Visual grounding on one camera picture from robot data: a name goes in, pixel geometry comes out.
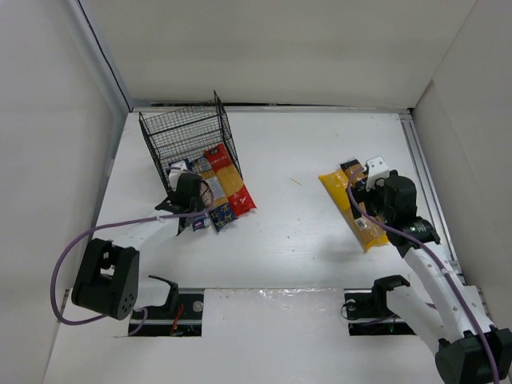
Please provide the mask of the blue Barilla spaghetti box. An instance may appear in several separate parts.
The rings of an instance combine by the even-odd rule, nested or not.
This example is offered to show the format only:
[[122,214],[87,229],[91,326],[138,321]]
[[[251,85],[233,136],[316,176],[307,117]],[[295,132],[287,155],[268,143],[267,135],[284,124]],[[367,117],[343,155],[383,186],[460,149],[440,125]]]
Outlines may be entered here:
[[[201,188],[202,201],[203,201],[203,196],[206,194],[204,187],[206,187],[206,186],[202,182],[202,188]],[[178,224],[178,234],[183,232],[185,230],[185,228],[187,228],[187,227],[191,227],[193,231],[196,231],[196,230],[202,230],[202,229],[207,228],[209,224],[210,224],[210,220],[208,219],[206,214],[200,214],[198,216],[189,217],[189,218],[180,218],[179,224]]]

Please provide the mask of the blue patterned spaghetti bag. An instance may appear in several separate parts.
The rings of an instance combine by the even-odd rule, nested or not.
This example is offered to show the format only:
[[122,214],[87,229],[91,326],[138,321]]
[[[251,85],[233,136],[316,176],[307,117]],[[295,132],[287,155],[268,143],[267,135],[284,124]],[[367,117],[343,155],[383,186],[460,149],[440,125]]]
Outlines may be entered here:
[[205,156],[193,160],[191,165],[192,170],[208,184],[208,187],[204,187],[206,194],[203,201],[210,207],[209,216],[215,230],[220,232],[236,219],[231,204]]

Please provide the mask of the dark label spaghetti bag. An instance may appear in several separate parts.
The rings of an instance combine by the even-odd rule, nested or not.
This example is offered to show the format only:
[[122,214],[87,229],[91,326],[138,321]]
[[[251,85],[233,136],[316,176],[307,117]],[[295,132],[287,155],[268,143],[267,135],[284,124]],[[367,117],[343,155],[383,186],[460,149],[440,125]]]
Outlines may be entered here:
[[368,171],[356,158],[341,163],[340,168],[348,179],[352,178],[355,182],[367,179]]

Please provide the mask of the red spaghetti bag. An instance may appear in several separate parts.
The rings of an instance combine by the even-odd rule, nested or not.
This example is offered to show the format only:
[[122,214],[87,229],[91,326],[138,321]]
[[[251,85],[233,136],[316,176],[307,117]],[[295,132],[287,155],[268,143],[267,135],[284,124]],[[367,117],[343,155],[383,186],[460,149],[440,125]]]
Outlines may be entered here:
[[256,205],[246,188],[242,176],[231,160],[223,143],[205,150],[204,155],[215,173],[236,217],[256,209]]

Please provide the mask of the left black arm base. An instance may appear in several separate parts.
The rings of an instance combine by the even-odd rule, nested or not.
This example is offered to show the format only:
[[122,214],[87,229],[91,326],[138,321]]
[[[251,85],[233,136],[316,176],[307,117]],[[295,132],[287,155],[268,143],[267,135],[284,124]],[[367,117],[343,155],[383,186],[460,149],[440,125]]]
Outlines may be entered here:
[[181,288],[168,278],[150,275],[139,284],[127,334],[131,337],[200,337],[204,301],[204,289]]

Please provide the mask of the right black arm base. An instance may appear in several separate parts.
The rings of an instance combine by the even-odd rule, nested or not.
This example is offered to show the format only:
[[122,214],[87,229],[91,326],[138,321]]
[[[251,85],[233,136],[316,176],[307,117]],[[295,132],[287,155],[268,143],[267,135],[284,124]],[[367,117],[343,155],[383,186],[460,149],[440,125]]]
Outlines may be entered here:
[[387,306],[386,294],[401,286],[410,283],[401,275],[391,275],[376,279],[371,288],[344,289],[340,313],[348,321],[349,336],[415,335]]

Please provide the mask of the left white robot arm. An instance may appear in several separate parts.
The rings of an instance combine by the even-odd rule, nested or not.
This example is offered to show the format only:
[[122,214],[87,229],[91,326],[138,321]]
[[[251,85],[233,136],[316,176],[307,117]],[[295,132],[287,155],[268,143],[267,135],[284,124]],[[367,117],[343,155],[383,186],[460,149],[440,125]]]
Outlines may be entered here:
[[172,220],[204,214],[202,188],[205,186],[201,176],[182,172],[176,190],[151,215],[98,227],[98,230],[121,226],[129,229],[112,239],[93,238],[87,243],[71,292],[72,303],[103,317],[126,318],[138,300],[142,247],[169,230]]

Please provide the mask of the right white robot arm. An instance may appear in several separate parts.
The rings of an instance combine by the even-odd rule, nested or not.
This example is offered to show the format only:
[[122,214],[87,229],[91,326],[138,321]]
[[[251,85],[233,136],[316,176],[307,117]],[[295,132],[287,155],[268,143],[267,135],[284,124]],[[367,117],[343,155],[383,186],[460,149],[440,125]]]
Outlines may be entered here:
[[351,171],[346,188],[353,215],[386,232],[416,273],[431,304],[402,277],[382,292],[382,303],[403,319],[434,356],[445,383],[499,383],[511,367],[511,331],[499,329],[467,294],[434,226],[417,213],[414,182],[384,164]]

